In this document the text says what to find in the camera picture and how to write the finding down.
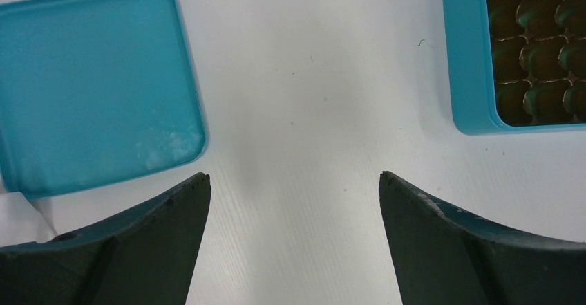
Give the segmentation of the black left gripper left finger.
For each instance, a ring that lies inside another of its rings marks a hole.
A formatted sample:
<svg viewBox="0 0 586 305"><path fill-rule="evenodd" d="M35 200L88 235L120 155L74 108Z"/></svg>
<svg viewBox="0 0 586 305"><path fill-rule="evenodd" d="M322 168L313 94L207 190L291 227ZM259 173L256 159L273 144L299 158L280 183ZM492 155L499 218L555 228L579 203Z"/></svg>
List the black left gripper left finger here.
<svg viewBox="0 0 586 305"><path fill-rule="evenodd" d="M1 248L2 304L184 304L211 201L198 173L45 243Z"/></svg>

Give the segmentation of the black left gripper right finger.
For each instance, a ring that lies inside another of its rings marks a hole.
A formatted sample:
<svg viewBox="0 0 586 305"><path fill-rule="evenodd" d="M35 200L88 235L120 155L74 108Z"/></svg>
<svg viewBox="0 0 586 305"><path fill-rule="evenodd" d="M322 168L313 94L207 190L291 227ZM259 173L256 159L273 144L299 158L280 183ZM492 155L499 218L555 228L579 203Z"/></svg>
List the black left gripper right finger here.
<svg viewBox="0 0 586 305"><path fill-rule="evenodd" d="M585 244L524 232L388 171L379 202L404 304L584 304Z"/></svg>

